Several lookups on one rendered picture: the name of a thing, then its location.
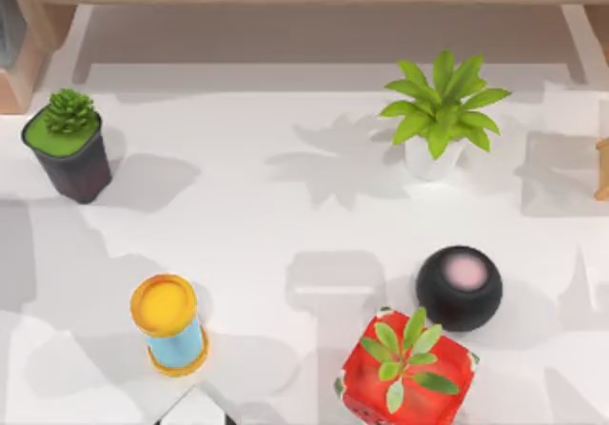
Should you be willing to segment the white pot with leafy plant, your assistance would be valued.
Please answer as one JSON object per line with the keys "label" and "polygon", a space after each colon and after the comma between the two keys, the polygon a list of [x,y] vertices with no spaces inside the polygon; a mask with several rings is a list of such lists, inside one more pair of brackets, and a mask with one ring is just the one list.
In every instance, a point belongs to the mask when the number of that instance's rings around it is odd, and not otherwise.
{"label": "white pot with leafy plant", "polygon": [[414,177],[442,180],[455,168],[466,144],[488,152],[489,135],[501,134],[483,110],[512,92],[489,87],[481,77],[482,64],[479,54],[456,65],[453,53],[443,50],[435,58],[432,78],[428,79],[414,62],[398,62],[403,77],[384,87],[404,98],[385,106],[380,115],[401,119],[392,144],[404,146],[405,164]]}

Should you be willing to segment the yellow and blue hourglass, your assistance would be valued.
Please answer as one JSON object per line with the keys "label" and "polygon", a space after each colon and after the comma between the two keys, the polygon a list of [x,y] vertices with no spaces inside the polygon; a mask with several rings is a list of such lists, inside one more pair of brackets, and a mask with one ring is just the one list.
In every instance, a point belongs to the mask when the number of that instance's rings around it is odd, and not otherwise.
{"label": "yellow and blue hourglass", "polygon": [[205,362],[208,337],[195,290],[169,273],[147,278],[132,292],[129,311],[146,339],[152,365],[168,377],[185,377]]}

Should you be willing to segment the black round speaker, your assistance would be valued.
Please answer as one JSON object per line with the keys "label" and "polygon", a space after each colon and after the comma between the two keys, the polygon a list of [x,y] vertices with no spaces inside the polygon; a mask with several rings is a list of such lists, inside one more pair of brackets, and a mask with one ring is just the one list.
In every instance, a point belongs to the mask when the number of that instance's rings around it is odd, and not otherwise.
{"label": "black round speaker", "polygon": [[429,256],[415,281],[428,318],[448,332],[471,332],[498,311],[503,283],[496,264],[481,250],[452,245]]}

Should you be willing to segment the red pot with green plant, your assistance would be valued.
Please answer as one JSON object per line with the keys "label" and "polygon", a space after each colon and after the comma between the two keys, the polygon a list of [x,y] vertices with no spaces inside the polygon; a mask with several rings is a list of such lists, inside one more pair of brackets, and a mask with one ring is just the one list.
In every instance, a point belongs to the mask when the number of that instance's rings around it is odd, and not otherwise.
{"label": "red pot with green plant", "polygon": [[366,425],[452,425],[480,358],[425,321],[385,306],[345,361],[333,387]]}

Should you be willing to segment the dark pot with green succulent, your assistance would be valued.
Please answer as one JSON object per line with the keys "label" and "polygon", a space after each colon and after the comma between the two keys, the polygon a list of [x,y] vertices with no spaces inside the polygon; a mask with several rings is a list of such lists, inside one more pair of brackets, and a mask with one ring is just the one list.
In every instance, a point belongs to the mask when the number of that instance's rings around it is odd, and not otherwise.
{"label": "dark pot with green succulent", "polygon": [[102,126],[102,117],[87,94],[61,88],[28,120],[21,140],[59,194],[87,204],[112,179]]}

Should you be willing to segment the wooden stand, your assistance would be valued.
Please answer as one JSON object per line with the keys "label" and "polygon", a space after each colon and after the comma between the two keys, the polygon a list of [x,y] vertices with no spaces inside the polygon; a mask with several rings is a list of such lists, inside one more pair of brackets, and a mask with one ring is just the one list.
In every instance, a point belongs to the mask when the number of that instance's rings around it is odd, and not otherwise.
{"label": "wooden stand", "polygon": [[596,144],[599,154],[599,185],[594,194],[597,201],[609,200],[609,137]]}

